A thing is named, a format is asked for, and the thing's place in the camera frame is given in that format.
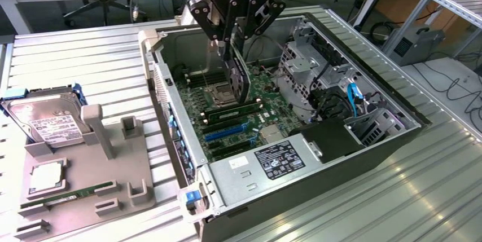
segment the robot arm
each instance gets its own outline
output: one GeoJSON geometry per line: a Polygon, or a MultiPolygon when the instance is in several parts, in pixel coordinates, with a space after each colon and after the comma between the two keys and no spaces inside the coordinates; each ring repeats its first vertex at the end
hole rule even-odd
{"type": "Polygon", "coordinates": [[[217,43],[226,79],[240,103],[248,95],[249,79],[233,51],[242,54],[244,40],[263,34],[284,7],[281,0],[186,0],[194,21],[217,43]]]}

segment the blue pcie slot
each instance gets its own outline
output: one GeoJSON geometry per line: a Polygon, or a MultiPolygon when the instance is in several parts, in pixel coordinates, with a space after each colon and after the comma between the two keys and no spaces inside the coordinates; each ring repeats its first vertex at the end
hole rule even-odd
{"type": "Polygon", "coordinates": [[[225,130],[222,130],[220,132],[205,135],[204,140],[206,142],[210,142],[212,140],[216,140],[216,139],[224,138],[224,137],[226,137],[229,135],[241,133],[241,132],[244,132],[246,127],[248,127],[248,123],[237,125],[237,126],[229,128],[229,129],[225,129],[225,130]]]}

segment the hard drive label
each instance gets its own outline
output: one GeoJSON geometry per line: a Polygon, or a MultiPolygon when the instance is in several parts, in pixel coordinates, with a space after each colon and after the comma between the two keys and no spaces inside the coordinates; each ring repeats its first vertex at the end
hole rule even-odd
{"type": "Polygon", "coordinates": [[[254,156],[271,180],[304,167],[304,162],[288,140],[256,151],[254,156]]]}
{"type": "Polygon", "coordinates": [[[81,138],[81,132],[72,115],[29,121],[46,144],[81,138]]]}

